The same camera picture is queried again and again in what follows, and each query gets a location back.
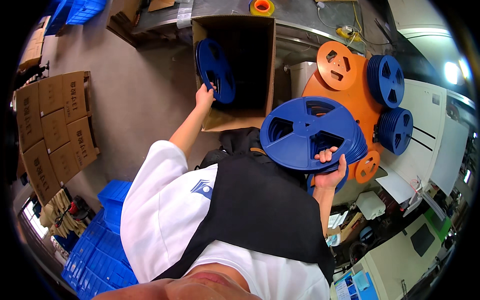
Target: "window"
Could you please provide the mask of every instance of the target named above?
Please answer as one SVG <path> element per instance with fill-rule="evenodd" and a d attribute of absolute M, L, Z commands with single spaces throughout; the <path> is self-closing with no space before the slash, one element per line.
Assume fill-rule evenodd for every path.
<path fill-rule="evenodd" d="M 24 215 L 30 224 L 32 224 L 32 227 L 35 229 L 38 236 L 43 239 L 48 232 L 48 228 L 40 225 L 40 220 L 34 215 L 32 201 L 28 201 L 28 204 L 24 209 Z"/>

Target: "hand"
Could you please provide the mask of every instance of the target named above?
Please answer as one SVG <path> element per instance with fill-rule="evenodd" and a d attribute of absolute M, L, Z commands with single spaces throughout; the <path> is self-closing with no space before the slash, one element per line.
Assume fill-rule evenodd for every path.
<path fill-rule="evenodd" d="M 332 153 L 338 150 L 337 147 L 331 147 L 324 151 L 320 151 L 319 154 L 315 155 L 315 159 L 319 159 L 320 162 L 324 163 L 332 160 Z M 332 171 L 330 173 L 318 173 L 315 174 L 315 189 L 324 190 L 324 191 L 335 191 L 336 185 L 343 179 L 345 172 L 347 171 L 347 161 L 345 160 L 345 154 L 340 156 L 338 161 L 338 170 Z"/>
<path fill-rule="evenodd" d="M 205 84 L 202 84 L 200 89 L 198 89 L 197 94 L 195 95 L 198 108 L 210 108 L 213 101 L 216 100 L 213 98 L 213 90 L 216 90 L 216 86 L 213 85 L 213 82 L 210 84 L 212 85 L 213 89 L 210 89 L 209 91 L 207 91 L 207 86 Z"/>

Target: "open cardboard box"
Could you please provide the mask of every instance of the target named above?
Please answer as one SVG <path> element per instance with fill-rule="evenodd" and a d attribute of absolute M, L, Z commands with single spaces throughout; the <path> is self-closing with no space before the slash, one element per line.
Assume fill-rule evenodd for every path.
<path fill-rule="evenodd" d="M 275 72 L 275 19 L 251 15 L 216 15 L 192 20 L 193 53 L 211 38 L 222 48 L 236 82 L 231 104 L 214 102 L 202 125 L 204 132 L 257 127 L 272 110 Z M 194 64 L 197 70 L 195 55 Z M 195 72 L 197 88 L 203 81 Z"/>

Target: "workbench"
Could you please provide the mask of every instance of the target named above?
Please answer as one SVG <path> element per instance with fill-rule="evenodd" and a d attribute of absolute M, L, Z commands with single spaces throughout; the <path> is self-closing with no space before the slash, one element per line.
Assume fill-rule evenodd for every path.
<path fill-rule="evenodd" d="M 250 14 L 248 0 L 193 0 L 192 19 L 199 16 L 219 14 Z M 327 1 L 326 7 L 320 9 L 323 24 L 317 16 L 316 2 L 313 0 L 273 0 L 277 24 L 277 38 L 307 46 L 319 47 L 327 41 L 338 41 L 345 45 L 349 41 L 336 34 L 331 27 L 343 25 L 354 25 L 355 14 L 351 1 Z M 362 16 L 359 5 L 353 2 L 356 8 L 357 17 L 362 24 Z M 142 9 L 140 19 L 131 34 L 136 37 L 154 37 L 162 34 L 168 28 L 176 28 L 179 3 L 171 7 L 163 8 L 153 12 L 148 7 Z M 365 53 L 363 43 L 351 43 L 350 48 L 360 53 Z"/>

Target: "white t-shirt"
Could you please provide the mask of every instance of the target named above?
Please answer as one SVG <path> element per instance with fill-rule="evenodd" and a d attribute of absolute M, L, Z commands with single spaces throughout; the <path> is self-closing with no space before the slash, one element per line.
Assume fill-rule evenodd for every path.
<path fill-rule="evenodd" d="M 187 172 L 184 153 L 168 141 L 150 147 L 123 203 L 120 226 L 122 245 L 139 283 L 151 281 L 180 260 L 208 212 L 216 172 L 216 164 Z M 264 300 L 329 299 L 327 280 L 316 264 L 217 240 L 190 269 L 209 263 L 236 269 L 250 292 Z"/>

